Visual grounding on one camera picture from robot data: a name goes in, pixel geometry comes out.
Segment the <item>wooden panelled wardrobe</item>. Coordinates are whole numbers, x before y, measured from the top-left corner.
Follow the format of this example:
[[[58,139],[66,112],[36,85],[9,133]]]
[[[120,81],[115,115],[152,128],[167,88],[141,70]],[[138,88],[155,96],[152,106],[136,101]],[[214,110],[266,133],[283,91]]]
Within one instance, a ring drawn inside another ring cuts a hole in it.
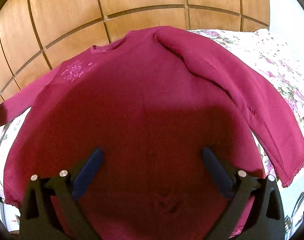
[[[0,104],[93,44],[159,25],[256,31],[269,0],[0,0]]]

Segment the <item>dark red long-sleeve shirt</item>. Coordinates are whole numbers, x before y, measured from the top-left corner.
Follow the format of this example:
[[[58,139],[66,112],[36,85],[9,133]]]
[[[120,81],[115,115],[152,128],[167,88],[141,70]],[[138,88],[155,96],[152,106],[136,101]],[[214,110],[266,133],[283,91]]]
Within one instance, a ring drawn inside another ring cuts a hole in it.
[[[21,208],[32,175],[69,170],[96,149],[103,165],[78,206],[103,239],[202,239],[229,200],[205,147],[263,178],[258,145],[284,186],[304,165],[304,137],[273,85],[210,38],[173,27],[91,46],[0,105],[0,126],[27,116],[4,168]]]

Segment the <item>floral bedspread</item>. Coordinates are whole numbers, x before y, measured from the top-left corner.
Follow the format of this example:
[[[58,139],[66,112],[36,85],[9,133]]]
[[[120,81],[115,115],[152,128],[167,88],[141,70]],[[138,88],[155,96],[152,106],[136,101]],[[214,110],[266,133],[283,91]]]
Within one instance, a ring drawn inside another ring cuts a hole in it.
[[[277,40],[267,29],[254,33],[198,29],[193,33],[221,45],[268,79],[292,109],[304,137],[304,67],[298,59],[290,58],[287,42]],[[4,198],[2,179],[6,157],[28,113],[26,110],[12,122],[0,127],[0,201]],[[288,190],[281,190],[286,216],[292,215],[302,192],[304,166],[297,174],[294,185]]]

